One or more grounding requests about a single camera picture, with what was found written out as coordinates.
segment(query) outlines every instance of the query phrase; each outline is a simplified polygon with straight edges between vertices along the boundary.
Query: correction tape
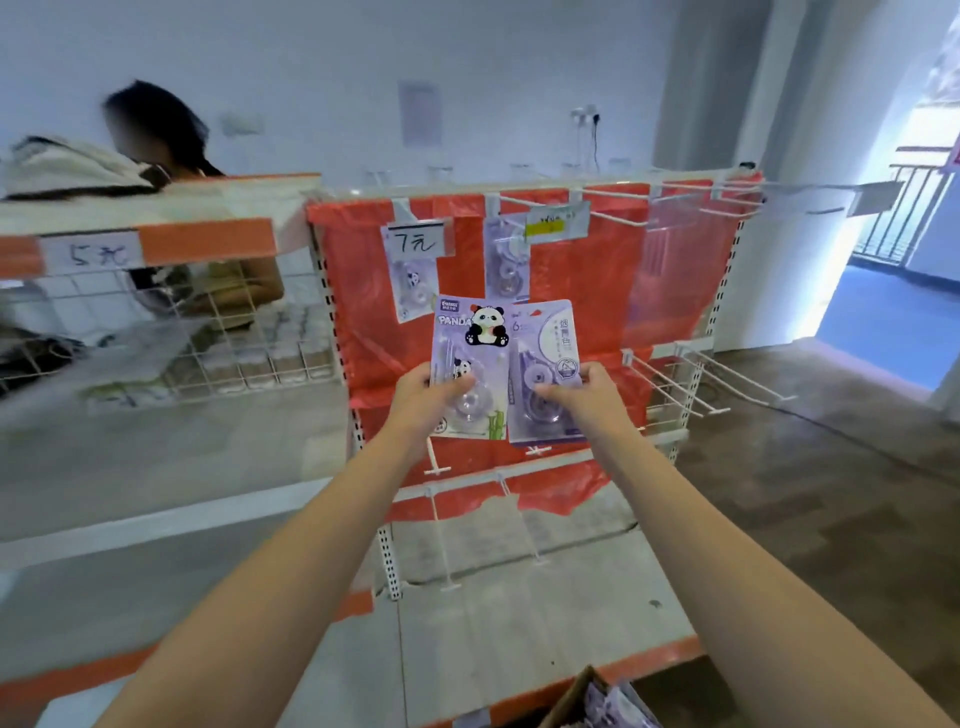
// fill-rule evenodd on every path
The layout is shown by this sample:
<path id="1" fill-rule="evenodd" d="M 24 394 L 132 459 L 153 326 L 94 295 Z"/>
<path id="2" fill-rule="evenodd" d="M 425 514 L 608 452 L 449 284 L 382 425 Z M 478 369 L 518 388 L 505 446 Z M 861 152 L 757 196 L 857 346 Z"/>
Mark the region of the correction tape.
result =
<path id="1" fill-rule="evenodd" d="M 491 222 L 488 230 L 484 243 L 488 259 L 487 295 L 505 299 L 520 297 L 530 278 L 530 246 L 523 235 L 523 226 L 500 219 Z"/>
<path id="2" fill-rule="evenodd" d="M 538 384 L 554 384 L 553 368 L 521 346 L 520 379 L 523 389 L 523 414 L 539 425 L 554 425 L 564 416 L 564 409 L 554 401 L 545 400 L 534 391 Z"/>
<path id="3" fill-rule="evenodd" d="M 477 380 L 469 392 L 453 402 L 454 413 L 469 423 L 486 418 L 493 408 L 493 394 L 483 381 L 483 366 L 478 361 L 469 359 L 451 341 L 446 342 L 444 364 L 446 378 L 457 379 L 466 374 L 473 374 Z"/>
<path id="4" fill-rule="evenodd" d="M 400 300 L 403 303 L 416 307 L 431 305 L 433 291 L 414 265 L 397 263 L 396 278 L 401 281 Z"/>

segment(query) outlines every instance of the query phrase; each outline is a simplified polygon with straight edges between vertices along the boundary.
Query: panda illustration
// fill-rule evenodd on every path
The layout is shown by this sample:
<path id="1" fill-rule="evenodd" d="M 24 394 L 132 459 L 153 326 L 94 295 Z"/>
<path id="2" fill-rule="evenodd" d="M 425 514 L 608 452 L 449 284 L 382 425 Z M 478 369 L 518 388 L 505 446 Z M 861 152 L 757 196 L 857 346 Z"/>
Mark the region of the panda illustration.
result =
<path id="1" fill-rule="evenodd" d="M 463 375 L 470 373 L 473 367 L 470 366 L 470 363 L 465 359 L 458 359 L 456 356 L 453 357 L 453 378 L 459 379 Z"/>
<path id="2" fill-rule="evenodd" d="M 473 311 L 470 328 L 467 329 L 467 343 L 472 347 L 487 344 L 495 347 L 505 347 L 510 341 L 507 328 L 503 325 L 503 309 L 500 306 L 479 306 L 476 303 L 470 307 Z"/>

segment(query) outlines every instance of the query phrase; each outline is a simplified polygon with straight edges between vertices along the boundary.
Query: power cord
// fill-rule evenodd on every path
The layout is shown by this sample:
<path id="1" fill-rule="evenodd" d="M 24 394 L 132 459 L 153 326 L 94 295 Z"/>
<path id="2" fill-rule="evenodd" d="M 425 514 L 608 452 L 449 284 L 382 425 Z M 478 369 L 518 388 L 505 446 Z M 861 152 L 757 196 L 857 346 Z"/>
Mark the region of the power cord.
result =
<path id="1" fill-rule="evenodd" d="M 719 390 L 709 382 L 701 382 L 700 386 L 705 387 L 709 390 L 712 390 L 717 396 L 719 396 Z M 940 480 L 942 482 L 948 483 L 949 485 L 954 485 L 954 486 L 960 485 L 960 477 L 950 475 L 949 473 L 942 473 L 941 471 L 936 471 L 936 470 L 933 470 L 932 468 L 927 468 L 923 465 L 920 465 L 919 463 L 915 463 L 912 460 L 907 460 L 905 457 L 900 457 L 899 455 L 896 455 L 893 452 L 888 452 L 885 449 L 877 447 L 873 443 L 869 443 L 866 440 L 861 440 L 860 438 L 855 437 L 854 435 L 850 435 L 850 433 L 844 432 L 842 429 L 837 429 L 832 425 L 827 425 L 826 423 L 822 423 L 819 420 L 813 419 L 812 417 L 807 417 L 806 415 L 802 415 L 800 412 L 794 412 L 791 409 L 784 409 L 783 407 L 777 407 L 774 404 L 763 404 L 760 402 L 743 400 L 740 397 L 737 397 L 737 399 L 741 401 L 745 401 L 748 404 L 752 404 L 754 407 L 762 407 L 764 409 L 773 410 L 774 412 L 780 412 L 781 415 L 789 415 L 790 417 L 795 417 L 798 420 L 803 420 L 804 422 L 809 423 L 810 425 L 819 427 L 825 432 L 829 432 L 834 437 L 839 437 L 842 440 L 846 440 L 851 445 L 856 445 L 861 449 L 865 449 L 869 452 L 872 452 L 875 455 L 879 455 L 880 457 L 890 461 L 891 463 L 894 463 L 895 465 L 899 465 L 902 468 L 906 468 L 907 470 L 911 470 L 915 473 L 925 475 L 926 477 L 934 480 Z"/>
<path id="2" fill-rule="evenodd" d="M 600 174 L 600 162 L 597 161 L 597 125 L 600 123 L 600 114 L 593 114 L 593 168 Z"/>

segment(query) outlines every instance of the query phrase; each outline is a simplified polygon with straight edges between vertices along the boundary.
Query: price tag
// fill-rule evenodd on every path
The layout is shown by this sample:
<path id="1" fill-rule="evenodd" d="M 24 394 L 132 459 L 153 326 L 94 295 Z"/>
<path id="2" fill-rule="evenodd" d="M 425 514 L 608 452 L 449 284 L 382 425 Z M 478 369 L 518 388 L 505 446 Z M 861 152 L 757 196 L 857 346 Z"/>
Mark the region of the price tag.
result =
<path id="1" fill-rule="evenodd" d="M 590 226 L 590 203 L 576 205 L 544 205 L 527 213 L 526 236 L 531 245 L 556 243 L 587 237 Z"/>
<path id="2" fill-rule="evenodd" d="M 447 255 L 444 230 L 446 220 L 421 220 L 417 223 L 391 223 L 380 229 L 383 245 L 393 262 L 424 260 Z"/>
<path id="3" fill-rule="evenodd" d="M 137 231 L 87 232 L 49 235 L 39 239 L 48 276 L 143 268 L 143 250 Z"/>

